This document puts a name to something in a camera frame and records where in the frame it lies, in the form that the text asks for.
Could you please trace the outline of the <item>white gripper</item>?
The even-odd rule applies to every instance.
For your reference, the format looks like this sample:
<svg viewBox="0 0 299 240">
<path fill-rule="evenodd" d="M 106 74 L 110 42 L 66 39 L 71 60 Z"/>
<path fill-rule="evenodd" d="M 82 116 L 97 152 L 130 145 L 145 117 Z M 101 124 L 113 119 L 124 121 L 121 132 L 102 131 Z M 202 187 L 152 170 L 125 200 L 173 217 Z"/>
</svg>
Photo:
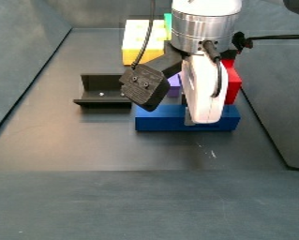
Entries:
<svg viewBox="0 0 299 240">
<path fill-rule="evenodd" d="M 192 55 L 182 62 L 181 81 L 192 122 L 217 123 L 224 112 L 230 81 L 225 65 L 214 63 L 206 54 Z"/>
</svg>

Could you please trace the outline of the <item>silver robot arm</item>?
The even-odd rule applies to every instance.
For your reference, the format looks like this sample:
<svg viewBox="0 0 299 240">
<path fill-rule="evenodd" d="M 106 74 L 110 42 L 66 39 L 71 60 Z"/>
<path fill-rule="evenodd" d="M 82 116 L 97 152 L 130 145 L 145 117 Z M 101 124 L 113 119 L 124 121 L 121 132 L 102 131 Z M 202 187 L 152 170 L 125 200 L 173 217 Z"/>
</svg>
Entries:
<svg viewBox="0 0 299 240">
<path fill-rule="evenodd" d="M 173 0 L 172 46 L 185 53 L 181 82 L 188 101 L 186 124 L 221 120 L 229 73 L 221 53 L 230 49 L 242 0 Z"/>
</svg>

